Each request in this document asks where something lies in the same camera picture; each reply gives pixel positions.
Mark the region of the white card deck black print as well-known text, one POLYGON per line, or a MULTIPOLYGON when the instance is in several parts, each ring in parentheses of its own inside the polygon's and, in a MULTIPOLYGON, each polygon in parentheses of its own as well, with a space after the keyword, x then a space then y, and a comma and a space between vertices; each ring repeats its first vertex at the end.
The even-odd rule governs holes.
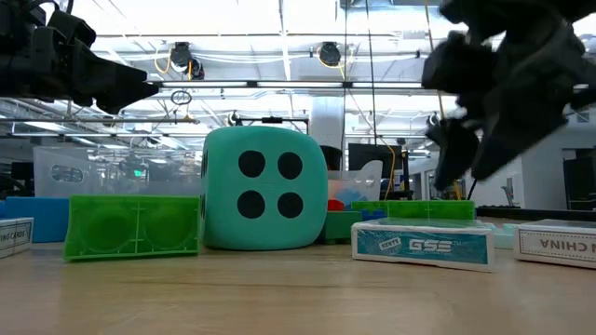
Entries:
POLYGON ((28 250, 33 229, 34 218, 0 219, 0 259, 28 250))

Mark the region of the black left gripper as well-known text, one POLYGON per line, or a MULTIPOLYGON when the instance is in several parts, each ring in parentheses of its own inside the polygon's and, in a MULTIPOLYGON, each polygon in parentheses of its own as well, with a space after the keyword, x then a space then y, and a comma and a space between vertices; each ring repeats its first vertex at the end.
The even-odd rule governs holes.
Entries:
POLYGON ((0 97, 41 101, 91 97, 108 114, 155 95, 145 71, 97 57, 60 25, 72 3, 53 5, 50 22, 39 3, 0 3, 0 97))

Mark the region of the light blue toy brick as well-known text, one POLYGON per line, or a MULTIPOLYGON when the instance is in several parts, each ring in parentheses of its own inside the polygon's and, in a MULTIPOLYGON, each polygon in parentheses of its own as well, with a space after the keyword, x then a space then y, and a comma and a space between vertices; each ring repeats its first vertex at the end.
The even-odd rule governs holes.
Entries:
POLYGON ((57 243, 66 237, 69 199, 61 197, 8 197, 7 217, 33 218, 33 242, 57 243))

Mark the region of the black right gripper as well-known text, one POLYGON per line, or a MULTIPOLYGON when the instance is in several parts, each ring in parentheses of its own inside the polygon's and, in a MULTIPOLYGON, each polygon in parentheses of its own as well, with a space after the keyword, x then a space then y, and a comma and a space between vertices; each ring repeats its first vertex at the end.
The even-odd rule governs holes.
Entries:
POLYGON ((505 37, 494 54, 491 85, 457 99, 470 116, 487 121, 481 142, 457 118, 441 119, 427 129, 426 136, 440 147, 434 180, 438 191, 470 167, 474 179, 487 180, 564 127, 566 105, 581 110, 596 104, 596 63, 584 57, 572 25, 540 22, 528 34, 524 46, 505 37))

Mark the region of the teal foam die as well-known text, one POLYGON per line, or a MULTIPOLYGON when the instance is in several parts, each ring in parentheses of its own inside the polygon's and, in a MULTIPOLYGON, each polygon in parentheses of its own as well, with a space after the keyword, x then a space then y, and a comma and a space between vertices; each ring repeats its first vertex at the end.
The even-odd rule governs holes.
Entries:
POLYGON ((203 145, 201 187, 209 248, 306 247, 327 215, 323 152, 310 136, 286 128, 213 130, 203 145))

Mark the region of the small dark green toy brick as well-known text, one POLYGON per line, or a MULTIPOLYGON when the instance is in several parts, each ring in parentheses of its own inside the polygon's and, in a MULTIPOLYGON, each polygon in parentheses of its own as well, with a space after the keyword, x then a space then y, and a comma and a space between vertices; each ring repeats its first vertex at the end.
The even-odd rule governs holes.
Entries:
POLYGON ((318 236, 319 243, 350 244, 351 226, 360 221, 362 221, 362 213, 359 211, 328 211, 318 236))

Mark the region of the teal card deck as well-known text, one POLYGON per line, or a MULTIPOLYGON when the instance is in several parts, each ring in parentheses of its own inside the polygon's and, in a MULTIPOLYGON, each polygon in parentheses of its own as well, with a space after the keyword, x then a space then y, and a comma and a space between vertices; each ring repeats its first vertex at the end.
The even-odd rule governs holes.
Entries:
POLYGON ((382 218, 351 226, 352 258, 490 273, 494 232, 477 220, 382 218))

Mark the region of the dark cabinet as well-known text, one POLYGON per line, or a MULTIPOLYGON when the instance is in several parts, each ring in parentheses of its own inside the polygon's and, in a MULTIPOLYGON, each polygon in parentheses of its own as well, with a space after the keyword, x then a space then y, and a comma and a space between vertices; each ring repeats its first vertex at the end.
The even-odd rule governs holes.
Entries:
POLYGON ((596 211, 596 148, 575 150, 563 161, 567 208, 596 211))

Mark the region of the black stand frame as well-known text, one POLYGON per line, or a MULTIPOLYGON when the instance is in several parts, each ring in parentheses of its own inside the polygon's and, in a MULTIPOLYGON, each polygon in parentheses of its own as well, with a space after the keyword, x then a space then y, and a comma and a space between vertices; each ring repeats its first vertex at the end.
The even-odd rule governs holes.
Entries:
POLYGON ((280 116, 266 116, 266 117, 240 117, 233 115, 230 118, 231 124, 234 127, 237 126, 249 126, 253 123, 261 123, 264 125, 279 125, 283 123, 290 123, 297 131, 301 129, 297 126, 298 123, 305 124, 305 134, 310 134, 310 121, 306 118, 295 118, 295 117, 280 117, 280 116))

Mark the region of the black computer monitor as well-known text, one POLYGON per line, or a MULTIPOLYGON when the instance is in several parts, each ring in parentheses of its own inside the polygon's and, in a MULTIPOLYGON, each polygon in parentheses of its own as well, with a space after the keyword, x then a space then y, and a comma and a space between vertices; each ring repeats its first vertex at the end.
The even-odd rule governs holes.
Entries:
POLYGON ((347 166, 349 171, 361 171, 365 177, 374 177, 385 191, 390 184, 391 173, 402 169, 401 147, 349 143, 347 166))

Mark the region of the grey white card deck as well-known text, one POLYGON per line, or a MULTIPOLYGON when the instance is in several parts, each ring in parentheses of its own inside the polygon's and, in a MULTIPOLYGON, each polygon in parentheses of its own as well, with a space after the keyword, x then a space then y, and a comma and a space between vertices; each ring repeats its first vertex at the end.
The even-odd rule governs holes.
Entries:
POLYGON ((513 236, 517 260, 596 270, 594 221, 531 221, 515 225, 513 236))

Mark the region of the long overhead light bar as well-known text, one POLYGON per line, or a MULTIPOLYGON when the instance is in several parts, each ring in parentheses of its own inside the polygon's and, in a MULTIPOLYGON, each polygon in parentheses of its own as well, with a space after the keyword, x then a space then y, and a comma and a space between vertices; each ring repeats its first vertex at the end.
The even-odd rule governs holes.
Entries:
POLYGON ((160 88, 265 88, 265 89, 423 89, 417 82, 348 82, 348 81, 151 81, 151 85, 160 88))

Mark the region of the clear plastic container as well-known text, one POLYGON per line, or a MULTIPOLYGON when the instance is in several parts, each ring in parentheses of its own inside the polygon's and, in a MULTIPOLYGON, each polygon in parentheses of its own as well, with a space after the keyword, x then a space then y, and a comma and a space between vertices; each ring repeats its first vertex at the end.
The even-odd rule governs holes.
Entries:
POLYGON ((74 194, 198 196, 201 153, 185 150, 35 147, 38 197, 74 194))
POLYGON ((374 160, 366 163, 361 170, 329 171, 328 196, 344 204, 352 202, 377 201, 380 197, 380 184, 383 163, 374 160))

